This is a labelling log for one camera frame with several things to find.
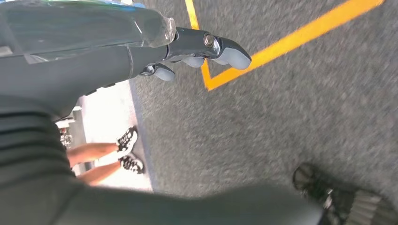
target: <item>yellow line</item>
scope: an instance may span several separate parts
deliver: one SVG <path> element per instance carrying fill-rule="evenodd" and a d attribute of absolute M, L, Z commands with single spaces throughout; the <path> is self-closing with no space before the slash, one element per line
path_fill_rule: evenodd
<path fill-rule="evenodd" d="M 352 20 L 353 18 L 370 11 L 381 5 L 384 0 L 348 0 L 337 6 L 318 19 L 301 27 L 297 31 L 282 38 L 268 48 L 254 54 L 252 63 L 245 70 L 230 68 L 211 79 L 207 83 L 207 88 L 213 90 L 233 79 L 252 71 L 281 55 L 327 33 L 328 31 Z"/>
<path fill-rule="evenodd" d="M 199 23 L 196 17 L 195 7 L 193 6 L 193 0 L 185 0 L 185 4 L 187 5 L 189 21 L 191 22 L 192 29 L 199 30 Z"/>
<path fill-rule="evenodd" d="M 193 0 L 185 0 L 185 4 L 187 6 L 189 21 L 191 22 L 192 29 L 199 30 L 199 23 L 198 18 L 196 17 L 195 7 L 193 6 Z M 208 87 L 210 85 L 211 76 L 207 60 L 205 60 L 203 65 L 200 67 L 200 70 L 202 71 L 203 83 L 206 87 Z"/>

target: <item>sneaker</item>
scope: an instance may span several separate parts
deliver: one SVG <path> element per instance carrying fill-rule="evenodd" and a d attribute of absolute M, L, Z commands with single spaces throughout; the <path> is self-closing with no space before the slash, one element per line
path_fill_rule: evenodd
<path fill-rule="evenodd" d="M 142 161 L 135 156 L 133 153 L 129 153 L 122 158 L 119 159 L 120 164 L 126 170 L 131 170 L 135 174 L 142 174 L 144 173 L 144 164 Z"/>
<path fill-rule="evenodd" d="M 116 144 L 119 146 L 119 149 L 117 150 L 118 157 L 123 157 L 129 154 L 133 150 L 137 139 L 137 127 L 134 126 L 127 129 L 126 133 L 124 133 L 123 136 L 116 141 Z"/>
<path fill-rule="evenodd" d="M 381 196 L 345 184 L 311 164 L 300 165 L 293 185 L 325 210 L 321 225 L 397 225 L 398 214 Z"/>

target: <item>robotic hand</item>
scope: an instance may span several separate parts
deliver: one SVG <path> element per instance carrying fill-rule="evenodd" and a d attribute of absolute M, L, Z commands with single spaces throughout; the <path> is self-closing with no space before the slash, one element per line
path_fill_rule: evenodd
<path fill-rule="evenodd" d="M 236 69 L 246 69 L 252 59 L 235 41 L 213 36 L 204 30 L 177 28 L 176 38 L 167 46 L 162 62 L 182 61 L 191 67 L 200 67 L 205 59 L 221 65 L 229 64 Z M 175 73 L 167 66 L 155 63 L 144 68 L 140 75 L 155 75 L 164 81 L 174 79 Z"/>

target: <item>black and white sneaker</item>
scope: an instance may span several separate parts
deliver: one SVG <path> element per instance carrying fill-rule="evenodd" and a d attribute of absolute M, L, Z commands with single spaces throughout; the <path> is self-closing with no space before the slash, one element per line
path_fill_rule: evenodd
<path fill-rule="evenodd" d="M 129 154 L 133 150 L 137 139 L 137 127 L 134 126 L 127 129 L 126 133 L 124 133 L 123 136 L 116 141 L 116 144 L 119 146 L 119 149 L 117 150 L 118 157 L 121 158 Z"/>
<path fill-rule="evenodd" d="M 311 164 L 293 174 L 294 187 L 323 205 L 320 225 L 397 225 L 398 214 L 381 196 L 334 179 Z"/>
<path fill-rule="evenodd" d="M 119 161 L 122 167 L 126 170 L 131 170 L 135 174 L 144 173 L 144 164 L 142 163 L 141 159 L 131 152 L 120 158 Z"/>

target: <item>person's leg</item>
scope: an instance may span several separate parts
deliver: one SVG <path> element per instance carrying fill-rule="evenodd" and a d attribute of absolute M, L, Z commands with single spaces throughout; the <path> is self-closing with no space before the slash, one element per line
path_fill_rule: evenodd
<path fill-rule="evenodd" d="M 92 168 L 89 171 L 77 176 L 77 178 L 87 184 L 96 185 L 120 168 L 120 162 L 117 161 L 109 165 L 102 165 Z"/>
<path fill-rule="evenodd" d="M 111 152 L 117 151 L 116 143 L 89 143 L 67 151 L 70 167 L 78 163 L 91 162 Z"/>
<path fill-rule="evenodd" d="M 78 163 L 94 161 L 113 151 L 118 151 L 118 157 L 123 157 L 132 151 L 137 139 L 137 128 L 131 127 L 116 143 L 90 143 L 68 150 L 67 156 L 70 166 L 73 167 Z"/>
<path fill-rule="evenodd" d="M 142 161 L 133 153 L 129 153 L 120 158 L 117 162 L 95 167 L 79 175 L 77 178 L 87 184 L 96 185 L 120 168 L 133 171 L 135 174 L 141 174 L 144 172 L 144 164 Z"/>

